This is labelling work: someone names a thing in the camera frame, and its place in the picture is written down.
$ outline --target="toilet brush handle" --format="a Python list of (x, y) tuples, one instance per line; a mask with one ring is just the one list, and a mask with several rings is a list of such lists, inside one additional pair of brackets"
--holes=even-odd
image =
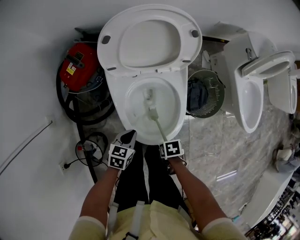
[(157, 119), (155, 120), (155, 122), (156, 122), (156, 124), (157, 124), (157, 126), (158, 126), (158, 128), (160, 130), (161, 135), (163, 136), (164, 141), (165, 142), (168, 141), (167, 138), (165, 137), (165, 134), (164, 134), (164, 132), (163, 132), (163, 130), (162, 130), (162, 128), (161, 128), (161, 126), (160, 126), (160, 124), (159, 124), (159, 122), (158, 122)]

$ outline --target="toilet bowl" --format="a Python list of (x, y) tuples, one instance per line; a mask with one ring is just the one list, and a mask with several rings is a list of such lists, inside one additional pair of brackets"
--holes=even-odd
[(202, 34), (186, 12), (167, 5), (129, 8), (108, 21), (97, 44), (99, 62), (125, 129), (137, 141), (164, 140), (150, 119), (144, 92), (153, 92), (158, 121), (168, 140), (180, 131), (187, 104), (188, 65), (202, 46)]
[(263, 80), (285, 72), (295, 61), (291, 51), (279, 52), (264, 35), (247, 32), (211, 56), (212, 70), (226, 86), (222, 109), (235, 115), (248, 133), (256, 130), (263, 110)]

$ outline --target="marble floor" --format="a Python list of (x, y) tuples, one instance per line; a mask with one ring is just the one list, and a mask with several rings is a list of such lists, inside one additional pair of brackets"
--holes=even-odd
[[(220, 51), (223, 44), (203, 42), (202, 49), (213, 54)], [(202, 53), (190, 65), (189, 75), (201, 69)], [(181, 139), (186, 153), (187, 167), (212, 191), (217, 202), (228, 217), (239, 214), (239, 208), (251, 200), (259, 178), (271, 163), (274, 148), (283, 141), (291, 141), (288, 114), (270, 104), (267, 86), (264, 86), (264, 105), (260, 124), (251, 134), (246, 133), (235, 117), (219, 111), (216, 115), (199, 119), (186, 117), (176, 138)], [(124, 130), (116, 111), (98, 125), (86, 128), (87, 132), (101, 131), (109, 143)], [(97, 168), (100, 177), (104, 168)], [(223, 181), (217, 176), (237, 170), (237, 174)], [(144, 164), (146, 183), (148, 169)], [(178, 188), (181, 185), (172, 176)]]

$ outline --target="black pants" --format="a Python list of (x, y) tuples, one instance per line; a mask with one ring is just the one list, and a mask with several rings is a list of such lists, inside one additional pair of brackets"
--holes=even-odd
[(149, 169), (149, 199), (143, 172), (142, 144), (135, 143), (135, 155), (129, 166), (121, 173), (114, 201), (119, 204), (118, 211), (136, 206), (137, 201), (151, 204), (156, 200), (166, 206), (178, 209), (181, 206), (187, 213), (180, 191), (169, 176), (167, 166), (160, 158), (158, 146), (148, 146), (145, 160)]

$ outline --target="white wall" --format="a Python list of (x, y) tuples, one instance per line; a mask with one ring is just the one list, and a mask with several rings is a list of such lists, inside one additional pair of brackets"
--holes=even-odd
[(73, 124), (59, 106), (55, 75), (76, 36), (74, 27), (105, 24), (139, 4), (164, 3), (190, 13), (204, 35), (219, 21), (266, 34), (279, 49), (300, 51), (300, 11), (291, 0), (2, 0), (0, 1), (0, 164), (54, 114), (57, 126), (42, 133), (0, 176), (0, 237), (67, 238), (91, 186), (72, 159)]

